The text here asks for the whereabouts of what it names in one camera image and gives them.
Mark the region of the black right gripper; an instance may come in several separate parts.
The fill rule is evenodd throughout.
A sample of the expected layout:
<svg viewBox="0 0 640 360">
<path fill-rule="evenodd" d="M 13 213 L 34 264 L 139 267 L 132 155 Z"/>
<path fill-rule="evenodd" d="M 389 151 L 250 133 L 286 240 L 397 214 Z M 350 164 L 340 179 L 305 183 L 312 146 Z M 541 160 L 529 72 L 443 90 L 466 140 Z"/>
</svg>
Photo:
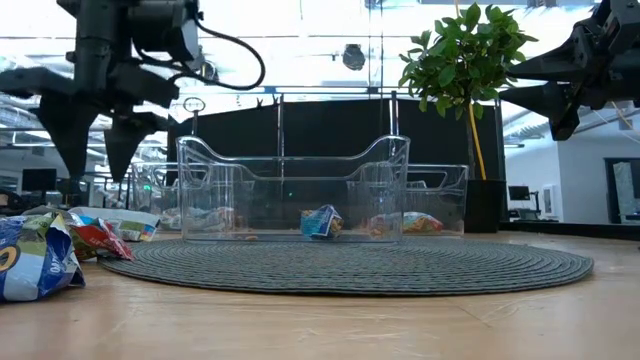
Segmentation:
<svg viewBox="0 0 640 360">
<path fill-rule="evenodd" d="M 640 108 L 640 0 L 601 0 L 562 45 L 507 71 L 530 80 L 579 80 L 586 73 L 584 106 L 631 101 Z M 566 141 L 580 124 L 580 105 L 570 91 L 569 85 L 547 82 L 504 90 L 499 98 L 545 117 L 552 139 Z"/>
</svg>

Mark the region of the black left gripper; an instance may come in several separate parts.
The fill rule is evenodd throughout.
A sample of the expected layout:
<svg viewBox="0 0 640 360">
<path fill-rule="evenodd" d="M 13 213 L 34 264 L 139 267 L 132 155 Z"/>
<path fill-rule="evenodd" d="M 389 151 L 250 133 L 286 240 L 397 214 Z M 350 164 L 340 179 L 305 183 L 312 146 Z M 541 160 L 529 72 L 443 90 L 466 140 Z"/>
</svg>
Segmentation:
<svg viewBox="0 0 640 360">
<path fill-rule="evenodd" d="M 168 107 L 179 97 L 173 81 L 141 67 L 132 56 L 134 32 L 146 21 L 173 21 L 176 1 L 56 0 L 76 20 L 75 47 L 66 54 L 71 78 L 45 67 L 0 72 L 0 93 L 27 99 L 42 96 L 38 119 L 71 178 L 86 168 L 88 133 L 102 111 L 124 111 L 144 102 Z M 72 99 L 89 105 L 76 103 Z M 118 115 L 104 131 L 111 177 L 122 181 L 146 136 L 167 131 L 170 119 L 153 112 Z"/>
</svg>

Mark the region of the blue white red granola bar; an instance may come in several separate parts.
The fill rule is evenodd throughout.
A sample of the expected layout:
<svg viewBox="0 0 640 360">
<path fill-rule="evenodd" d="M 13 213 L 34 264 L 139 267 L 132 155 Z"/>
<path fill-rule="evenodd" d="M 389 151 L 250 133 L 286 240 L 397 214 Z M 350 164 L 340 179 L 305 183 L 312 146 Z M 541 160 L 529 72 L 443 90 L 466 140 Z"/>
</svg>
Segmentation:
<svg viewBox="0 0 640 360">
<path fill-rule="evenodd" d="M 74 253 L 79 260 L 89 260 L 104 250 L 117 258 L 133 260 L 131 248 L 114 232 L 113 226 L 101 218 L 90 218 L 87 222 L 81 216 L 73 215 L 65 224 L 71 235 Z"/>
</svg>

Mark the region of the colourful Chewy granola bar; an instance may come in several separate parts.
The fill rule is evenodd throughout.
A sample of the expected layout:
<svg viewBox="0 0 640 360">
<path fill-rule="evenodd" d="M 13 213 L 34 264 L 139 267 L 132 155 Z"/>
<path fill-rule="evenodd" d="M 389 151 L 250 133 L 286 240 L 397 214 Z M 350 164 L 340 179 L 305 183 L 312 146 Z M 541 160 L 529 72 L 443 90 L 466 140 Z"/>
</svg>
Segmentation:
<svg viewBox="0 0 640 360">
<path fill-rule="evenodd" d="M 444 224 L 435 217 L 422 212 L 403 214 L 403 232 L 406 234 L 431 234 L 443 230 Z"/>
</svg>

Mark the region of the red orange granola bar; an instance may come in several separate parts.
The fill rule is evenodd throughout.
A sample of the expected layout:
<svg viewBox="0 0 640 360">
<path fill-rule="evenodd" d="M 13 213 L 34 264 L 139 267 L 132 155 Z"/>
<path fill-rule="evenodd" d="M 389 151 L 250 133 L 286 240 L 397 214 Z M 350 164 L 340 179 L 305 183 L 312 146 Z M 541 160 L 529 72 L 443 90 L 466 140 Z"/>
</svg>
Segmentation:
<svg viewBox="0 0 640 360">
<path fill-rule="evenodd" d="M 403 233 L 403 222 L 402 212 L 378 214 L 368 220 L 367 231 L 373 237 L 397 237 Z"/>
</svg>

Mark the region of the dark computer monitor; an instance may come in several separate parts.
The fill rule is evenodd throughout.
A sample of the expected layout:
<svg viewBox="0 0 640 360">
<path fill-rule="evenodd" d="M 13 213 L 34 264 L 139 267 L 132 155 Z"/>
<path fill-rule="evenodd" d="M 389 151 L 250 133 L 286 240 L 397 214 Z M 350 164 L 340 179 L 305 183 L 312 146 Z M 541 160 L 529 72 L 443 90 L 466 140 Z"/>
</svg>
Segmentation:
<svg viewBox="0 0 640 360">
<path fill-rule="evenodd" d="M 54 191 L 57 185 L 57 170 L 55 168 L 31 168 L 22 170 L 23 192 Z"/>
</svg>

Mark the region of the clear plastic bin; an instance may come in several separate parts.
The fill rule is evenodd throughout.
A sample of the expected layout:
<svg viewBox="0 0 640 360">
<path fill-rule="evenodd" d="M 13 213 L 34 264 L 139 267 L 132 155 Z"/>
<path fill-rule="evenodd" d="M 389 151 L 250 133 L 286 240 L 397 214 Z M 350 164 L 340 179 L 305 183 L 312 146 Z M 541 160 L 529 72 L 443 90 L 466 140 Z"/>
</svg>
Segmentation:
<svg viewBox="0 0 640 360">
<path fill-rule="evenodd" d="M 182 229 L 196 232 L 247 230 L 255 181 L 243 168 L 228 164 L 180 165 L 178 163 L 138 163 L 133 166 L 133 208 L 160 217 L 164 210 L 181 210 Z M 211 210 L 231 207 L 235 225 L 227 231 L 196 230 L 188 227 L 191 209 Z"/>
<path fill-rule="evenodd" d="M 279 196 L 278 156 L 227 157 L 214 152 L 201 138 L 177 139 L 178 164 L 228 164 L 239 166 L 255 181 L 248 217 L 249 228 L 231 232 L 196 232 L 183 229 L 188 241 L 286 241 L 286 242 L 364 242 L 348 232 L 339 206 L 344 201 L 346 181 L 362 166 L 373 162 L 408 164 L 410 140 L 405 136 L 385 135 L 357 155 L 282 156 L 284 179 Z M 300 230 L 303 210 L 333 205 L 344 220 L 340 235 L 333 239 L 306 237 Z"/>
<path fill-rule="evenodd" d="M 404 237 L 461 235 L 468 167 L 465 165 L 392 164 L 373 162 L 362 166 L 346 181 L 339 210 L 349 233 L 364 242 L 399 242 Z M 368 220 L 393 212 L 427 213 L 444 224 L 439 233 L 373 237 Z"/>
</svg>

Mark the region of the green leafy plant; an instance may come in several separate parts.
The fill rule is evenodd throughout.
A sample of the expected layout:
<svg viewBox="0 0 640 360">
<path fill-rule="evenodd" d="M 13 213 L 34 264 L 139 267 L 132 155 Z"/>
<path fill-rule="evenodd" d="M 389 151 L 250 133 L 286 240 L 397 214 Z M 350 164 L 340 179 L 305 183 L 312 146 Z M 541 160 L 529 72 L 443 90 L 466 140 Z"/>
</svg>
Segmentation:
<svg viewBox="0 0 640 360">
<path fill-rule="evenodd" d="M 440 116 L 452 109 L 458 118 L 478 120 L 484 113 L 481 103 L 497 99 L 500 87 L 513 85 L 515 78 L 507 71 L 526 60 L 521 48 L 535 41 L 511 10 L 474 3 L 411 38 L 414 47 L 399 55 L 405 67 L 398 85 L 419 99 L 421 111 L 433 98 Z"/>
</svg>

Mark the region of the yellow plant stake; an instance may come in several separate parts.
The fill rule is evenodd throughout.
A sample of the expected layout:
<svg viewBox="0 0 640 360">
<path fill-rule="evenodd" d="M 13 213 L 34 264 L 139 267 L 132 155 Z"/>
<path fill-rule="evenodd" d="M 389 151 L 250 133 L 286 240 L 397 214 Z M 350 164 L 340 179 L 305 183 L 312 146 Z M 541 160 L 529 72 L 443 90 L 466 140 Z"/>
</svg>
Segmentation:
<svg viewBox="0 0 640 360">
<path fill-rule="evenodd" d="M 455 82 L 459 90 L 454 104 L 457 110 L 464 111 L 467 117 L 470 177 L 475 178 L 476 171 L 479 171 L 480 178 L 486 180 L 486 169 L 476 124 L 476 121 L 483 116 L 483 108 L 479 104 L 481 90 L 484 87 L 480 62 L 484 59 L 482 51 L 486 46 L 483 43 L 484 38 L 477 31 L 481 11 L 476 3 L 467 9 L 461 9 L 460 0 L 453 1 L 456 17 L 452 37 L 457 45 Z"/>
</svg>

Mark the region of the dark framed window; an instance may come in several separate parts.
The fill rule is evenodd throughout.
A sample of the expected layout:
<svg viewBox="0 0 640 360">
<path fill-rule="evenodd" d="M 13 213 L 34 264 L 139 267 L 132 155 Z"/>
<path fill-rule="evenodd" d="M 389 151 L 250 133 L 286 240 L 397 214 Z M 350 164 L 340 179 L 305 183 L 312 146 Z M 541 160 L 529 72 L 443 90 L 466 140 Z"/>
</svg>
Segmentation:
<svg viewBox="0 0 640 360">
<path fill-rule="evenodd" d="M 609 222 L 640 226 L 640 158 L 605 158 L 604 164 Z"/>
</svg>

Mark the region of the black plant pot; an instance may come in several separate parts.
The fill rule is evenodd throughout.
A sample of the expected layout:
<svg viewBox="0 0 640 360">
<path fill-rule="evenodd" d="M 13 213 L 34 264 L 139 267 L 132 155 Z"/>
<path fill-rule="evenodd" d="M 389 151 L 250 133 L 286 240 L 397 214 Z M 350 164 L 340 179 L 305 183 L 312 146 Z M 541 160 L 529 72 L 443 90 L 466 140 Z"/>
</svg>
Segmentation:
<svg viewBox="0 0 640 360">
<path fill-rule="evenodd" d="M 465 233 L 497 233 L 504 208 L 506 183 L 469 180 L 464 216 Z"/>
</svg>

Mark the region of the black partition screen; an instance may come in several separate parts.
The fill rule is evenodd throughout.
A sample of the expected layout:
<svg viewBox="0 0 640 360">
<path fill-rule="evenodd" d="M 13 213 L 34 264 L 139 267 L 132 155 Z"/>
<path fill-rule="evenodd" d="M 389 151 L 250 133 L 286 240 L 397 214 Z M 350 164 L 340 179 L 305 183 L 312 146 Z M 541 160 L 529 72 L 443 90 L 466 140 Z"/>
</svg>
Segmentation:
<svg viewBox="0 0 640 360">
<path fill-rule="evenodd" d="M 278 105 L 227 111 L 189 118 L 168 131 L 168 159 L 177 159 L 176 140 L 196 134 L 216 153 L 227 157 L 277 156 Z M 503 139 L 493 106 L 483 109 L 477 129 L 486 180 L 505 182 Z M 454 111 L 440 116 L 415 100 L 398 100 L 399 133 L 411 140 L 409 163 L 466 165 L 470 177 L 467 118 Z M 285 156 L 351 156 L 390 134 L 388 99 L 284 103 Z"/>
</svg>

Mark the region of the round grey woven placemat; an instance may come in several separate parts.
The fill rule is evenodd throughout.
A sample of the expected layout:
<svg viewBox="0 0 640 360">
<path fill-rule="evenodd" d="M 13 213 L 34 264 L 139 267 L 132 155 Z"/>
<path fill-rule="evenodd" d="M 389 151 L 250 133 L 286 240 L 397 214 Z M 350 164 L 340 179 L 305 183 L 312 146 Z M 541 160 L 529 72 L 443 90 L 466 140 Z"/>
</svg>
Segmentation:
<svg viewBox="0 0 640 360">
<path fill-rule="evenodd" d="M 529 245 L 455 238 L 400 244 L 320 242 L 137 243 L 133 259 L 103 268 L 157 283 L 270 294 L 453 296 L 508 293 L 588 277 L 591 258 Z"/>
</svg>

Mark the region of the white wall box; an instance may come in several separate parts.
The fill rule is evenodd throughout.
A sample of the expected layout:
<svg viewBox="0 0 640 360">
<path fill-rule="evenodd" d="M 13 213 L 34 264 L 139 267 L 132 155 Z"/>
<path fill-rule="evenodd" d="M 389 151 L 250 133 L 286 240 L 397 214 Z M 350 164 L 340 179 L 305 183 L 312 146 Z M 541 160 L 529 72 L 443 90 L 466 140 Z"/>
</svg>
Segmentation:
<svg viewBox="0 0 640 360">
<path fill-rule="evenodd" d="M 555 205 L 555 189 L 553 185 L 544 185 L 542 187 L 542 213 L 545 216 L 553 217 L 555 215 L 556 205 Z"/>
</svg>

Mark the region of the black metal table frame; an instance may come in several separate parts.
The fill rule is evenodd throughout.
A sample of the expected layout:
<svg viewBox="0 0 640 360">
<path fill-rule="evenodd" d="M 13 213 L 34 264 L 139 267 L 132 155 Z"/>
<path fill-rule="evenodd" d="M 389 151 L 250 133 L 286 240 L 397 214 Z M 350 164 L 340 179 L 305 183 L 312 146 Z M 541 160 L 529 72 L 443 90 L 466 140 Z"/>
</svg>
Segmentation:
<svg viewBox="0 0 640 360">
<path fill-rule="evenodd" d="M 640 225 L 574 224 L 542 221 L 501 222 L 501 231 L 604 238 L 640 242 Z"/>
</svg>

